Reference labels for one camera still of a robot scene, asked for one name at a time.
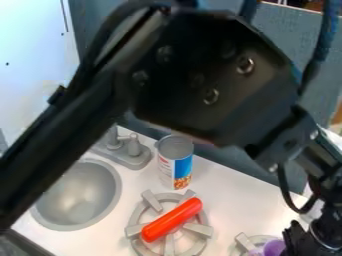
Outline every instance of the screw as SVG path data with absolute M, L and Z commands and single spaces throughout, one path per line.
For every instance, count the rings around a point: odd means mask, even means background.
M 193 89 L 199 88 L 205 81 L 202 73 L 194 74 L 190 77 L 190 87 Z
M 310 134 L 310 139 L 311 139 L 311 140 L 316 139 L 317 136 L 318 136 L 318 134 L 319 134 L 318 130 L 312 132 L 312 133 Z
M 236 47 L 232 41 L 226 41 L 221 48 L 221 58 L 224 60 L 230 59 L 236 53 Z
M 132 75 L 133 81 L 139 86 L 139 87 L 144 87 L 147 82 L 148 82 L 148 74 L 146 73 L 146 71 L 141 70 L 138 72 L 135 72 Z
M 173 57 L 173 49 L 171 46 L 163 46 L 157 51 L 157 61 L 159 64 L 167 64 Z
M 254 66 L 254 61 L 251 58 L 242 56 L 238 59 L 236 71 L 241 75 L 247 75 L 253 71 Z
M 278 170 L 278 164 L 272 165 L 268 170 L 272 173 L 275 172 L 276 170 Z
M 218 100 L 219 96 L 220 96 L 220 93 L 218 90 L 213 89 L 213 88 L 207 89 L 205 91 L 205 98 L 203 99 L 203 102 L 206 105 L 212 105 Z

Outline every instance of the can label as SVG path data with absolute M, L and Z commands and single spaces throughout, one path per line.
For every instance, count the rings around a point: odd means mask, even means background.
M 158 154 L 159 178 L 172 189 L 182 189 L 189 185 L 192 172 L 192 154 L 186 158 L 171 160 Z

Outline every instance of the white countertop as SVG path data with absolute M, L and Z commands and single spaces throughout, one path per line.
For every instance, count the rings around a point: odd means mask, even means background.
M 130 131 L 119 128 L 119 134 Z M 140 141 L 155 152 L 155 140 L 140 135 Z M 57 256 L 113 256 L 135 255 L 125 238 L 124 228 L 141 201 L 141 192 L 170 192 L 157 176 L 157 163 L 153 159 L 139 171 L 128 170 L 92 153 L 84 157 L 103 160 L 111 164 L 121 176 L 122 195 L 114 210 L 97 224 L 72 232 L 58 232 L 38 224 L 30 212 L 25 213 L 13 229 Z M 247 176 L 228 167 L 194 156 L 193 180 L 188 186 L 202 200 L 214 235 L 202 255 L 228 255 L 228 246 L 240 232 L 252 235 L 281 237 L 291 220 L 307 224 L 291 211 L 283 201 L 278 187 Z M 186 189 L 177 191 L 183 194 Z M 292 194 L 297 205 L 306 198 Z

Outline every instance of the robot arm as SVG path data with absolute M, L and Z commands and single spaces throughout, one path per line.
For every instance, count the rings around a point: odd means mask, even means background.
M 129 1 L 107 18 L 69 87 L 56 91 L 49 108 L 1 159 L 0 230 L 131 109 L 140 119 L 218 147 L 242 148 L 278 173 L 285 201 L 299 213 L 323 199 L 323 216 L 309 232 L 296 223 L 284 232 L 284 255 L 340 252 L 342 155 L 297 104 L 302 87 L 291 61 L 233 13 L 172 5 Z M 247 7 L 244 17 L 253 13 Z M 127 33 L 111 37 L 141 9 Z M 290 198 L 283 168 L 289 160 L 304 167 L 314 191 L 302 209 Z

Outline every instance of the tin can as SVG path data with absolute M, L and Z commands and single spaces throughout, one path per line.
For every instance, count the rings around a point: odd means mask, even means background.
M 182 136 L 169 135 L 158 142 L 157 149 L 161 182 L 174 190 L 188 186 L 192 176 L 192 141 Z

